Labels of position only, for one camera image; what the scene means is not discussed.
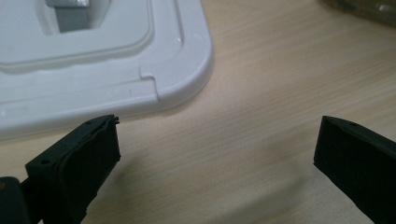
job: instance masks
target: table surface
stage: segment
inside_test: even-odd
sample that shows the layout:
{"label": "table surface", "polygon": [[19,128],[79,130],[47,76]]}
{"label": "table surface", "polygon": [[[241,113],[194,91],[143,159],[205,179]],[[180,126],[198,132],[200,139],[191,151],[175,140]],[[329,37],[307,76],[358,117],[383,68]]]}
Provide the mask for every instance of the table surface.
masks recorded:
{"label": "table surface", "polygon": [[[396,29],[316,0],[203,0],[213,75],[121,120],[121,161],[83,223],[372,223],[313,165],[323,115],[396,140]],[[71,130],[0,141],[0,176]]]}

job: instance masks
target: black object edge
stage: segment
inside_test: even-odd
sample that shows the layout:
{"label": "black object edge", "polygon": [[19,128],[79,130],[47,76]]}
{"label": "black object edge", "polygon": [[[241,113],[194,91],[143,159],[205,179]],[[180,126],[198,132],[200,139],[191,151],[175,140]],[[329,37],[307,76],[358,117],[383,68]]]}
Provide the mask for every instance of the black object edge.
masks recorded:
{"label": "black object edge", "polygon": [[396,143],[323,117],[314,164],[374,223],[396,223]]}
{"label": "black object edge", "polygon": [[91,119],[26,164],[29,177],[19,185],[12,177],[0,178],[1,223],[14,223],[15,211],[23,222],[78,224],[90,202],[120,160],[116,124],[106,115]]}

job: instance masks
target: black plastic part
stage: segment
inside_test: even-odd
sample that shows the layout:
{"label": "black plastic part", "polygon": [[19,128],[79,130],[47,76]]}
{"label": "black plastic part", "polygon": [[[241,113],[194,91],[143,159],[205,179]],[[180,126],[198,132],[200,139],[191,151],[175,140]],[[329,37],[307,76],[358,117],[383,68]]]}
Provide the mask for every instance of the black plastic part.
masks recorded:
{"label": "black plastic part", "polygon": [[34,189],[30,178],[25,179],[21,183],[22,192],[28,208],[29,219],[31,223],[38,223],[43,214],[43,203],[39,189]]}
{"label": "black plastic part", "polygon": [[15,177],[0,177],[0,223],[31,224],[20,181]]}
{"label": "black plastic part", "polygon": [[75,224],[86,216],[120,160],[117,123],[113,115],[91,119],[26,164],[26,188],[40,195],[33,203],[41,206],[44,223]]}
{"label": "black plastic part", "polygon": [[323,117],[314,161],[374,223],[396,223],[396,143],[359,124]]}

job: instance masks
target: white plastic lid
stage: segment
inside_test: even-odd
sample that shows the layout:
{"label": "white plastic lid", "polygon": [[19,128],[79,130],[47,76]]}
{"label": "white plastic lid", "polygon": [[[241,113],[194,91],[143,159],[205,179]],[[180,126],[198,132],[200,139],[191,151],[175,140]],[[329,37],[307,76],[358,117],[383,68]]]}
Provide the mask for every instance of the white plastic lid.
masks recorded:
{"label": "white plastic lid", "polygon": [[60,34],[44,0],[0,2],[0,139],[181,104],[208,81],[199,0],[109,1]]}

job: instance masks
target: light wooden desk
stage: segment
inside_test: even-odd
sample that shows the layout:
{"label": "light wooden desk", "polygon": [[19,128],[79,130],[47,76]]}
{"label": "light wooden desk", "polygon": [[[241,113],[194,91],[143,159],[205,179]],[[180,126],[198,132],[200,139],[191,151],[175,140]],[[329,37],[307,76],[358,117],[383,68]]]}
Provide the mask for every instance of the light wooden desk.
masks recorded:
{"label": "light wooden desk", "polygon": [[[184,105],[123,119],[83,223],[371,223],[313,166],[323,115],[396,140],[396,29],[315,0],[204,0],[216,65]],[[0,176],[71,130],[0,141]]]}

